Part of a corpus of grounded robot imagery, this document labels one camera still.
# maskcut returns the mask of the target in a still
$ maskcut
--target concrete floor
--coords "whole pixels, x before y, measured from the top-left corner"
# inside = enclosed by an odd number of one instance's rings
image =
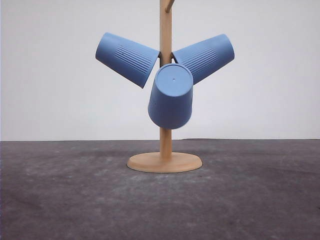
[[[1,143],[2,240],[320,240],[320,140],[185,139],[203,167],[126,167],[159,141]]]

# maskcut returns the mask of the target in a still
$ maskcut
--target white wall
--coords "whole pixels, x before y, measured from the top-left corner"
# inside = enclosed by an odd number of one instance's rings
[[[176,0],[172,50],[225,33],[174,139],[320,138],[320,1]],[[158,139],[144,87],[95,60],[104,32],[159,49],[158,0],[2,0],[1,140]]]

